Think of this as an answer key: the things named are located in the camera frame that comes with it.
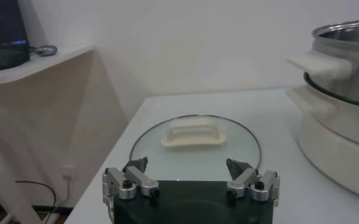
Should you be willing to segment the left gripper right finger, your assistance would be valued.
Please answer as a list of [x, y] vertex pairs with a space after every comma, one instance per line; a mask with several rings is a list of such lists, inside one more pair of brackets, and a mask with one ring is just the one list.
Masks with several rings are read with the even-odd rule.
[[226, 199], [228, 204], [235, 204], [241, 198], [249, 197], [257, 203], [272, 202], [279, 205], [280, 176], [276, 171], [267, 170], [260, 174], [250, 164], [226, 159], [226, 165], [232, 177], [227, 182]]

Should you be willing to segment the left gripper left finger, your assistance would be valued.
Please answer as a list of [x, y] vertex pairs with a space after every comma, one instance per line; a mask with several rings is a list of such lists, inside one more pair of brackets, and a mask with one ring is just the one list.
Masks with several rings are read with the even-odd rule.
[[139, 188], [142, 196], [150, 199], [159, 198], [159, 182], [144, 174], [147, 164], [148, 158], [145, 156], [129, 161], [122, 170], [113, 167], [103, 171], [102, 201], [107, 207], [111, 222], [115, 221], [115, 197], [121, 200], [132, 200], [137, 196]]

